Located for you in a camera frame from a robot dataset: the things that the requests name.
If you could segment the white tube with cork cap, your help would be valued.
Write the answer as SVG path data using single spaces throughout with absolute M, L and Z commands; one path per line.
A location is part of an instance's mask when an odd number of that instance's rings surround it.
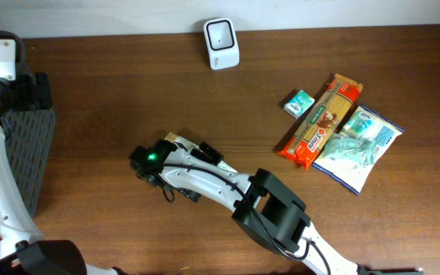
M 169 132 L 166 137 L 164 138 L 167 141 L 173 142 L 173 143 L 179 143 L 182 144 L 186 150 L 191 153 L 193 149 L 199 149 L 199 145 L 193 143 L 192 141 L 189 141 L 185 139 L 182 136 L 179 136 L 178 134 L 175 134 L 173 132 Z M 217 164 L 217 167 L 227 170 L 229 172 L 237 173 L 237 170 L 229 166 L 225 161 L 220 161 L 219 164 Z

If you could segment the small teal tissue pack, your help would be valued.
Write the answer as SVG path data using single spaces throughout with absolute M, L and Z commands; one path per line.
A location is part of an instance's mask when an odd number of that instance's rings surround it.
M 314 102 L 315 99 L 301 89 L 283 106 L 283 109 L 294 118 L 298 119 L 314 104 Z

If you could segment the orange spaghetti package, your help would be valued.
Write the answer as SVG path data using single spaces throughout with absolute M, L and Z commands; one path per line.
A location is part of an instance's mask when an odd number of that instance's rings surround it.
M 336 73 L 302 124 L 278 154 L 306 170 L 309 169 L 357 101 L 363 88 L 362 83 Z

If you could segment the teal wet wipes pouch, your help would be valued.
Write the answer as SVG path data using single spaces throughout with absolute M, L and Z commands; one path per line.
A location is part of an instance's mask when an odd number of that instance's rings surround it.
M 331 160 L 350 160 L 360 165 L 369 165 L 375 163 L 373 155 L 375 141 L 366 139 L 357 139 L 342 134 L 333 134 L 324 150 L 319 156 L 320 159 Z

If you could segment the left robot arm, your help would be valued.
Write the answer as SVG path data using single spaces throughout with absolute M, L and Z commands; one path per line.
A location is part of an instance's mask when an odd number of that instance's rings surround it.
M 86 263 L 69 240 L 45 240 L 18 190 L 6 150 L 14 129 L 6 115 L 52 108 L 47 74 L 32 73 L 22 39 L 0 31 L 0 274 L 121 274 L 118 267 Z

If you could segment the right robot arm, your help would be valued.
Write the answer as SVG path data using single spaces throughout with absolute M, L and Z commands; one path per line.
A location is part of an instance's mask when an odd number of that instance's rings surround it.
M 316 274 L 371 274 L 325 241 L 306 214 L 306 204 L 267 170 L 254 175 L 226 170 L 219 166 L 223 156 L 209 145 L 188 149 L 165 139 L 136 147 L 129 159 L 137 178 L 161 188 L 168 202 L 175 192 L 194 202 L 209 198 L 229 209 L 260 246 Z

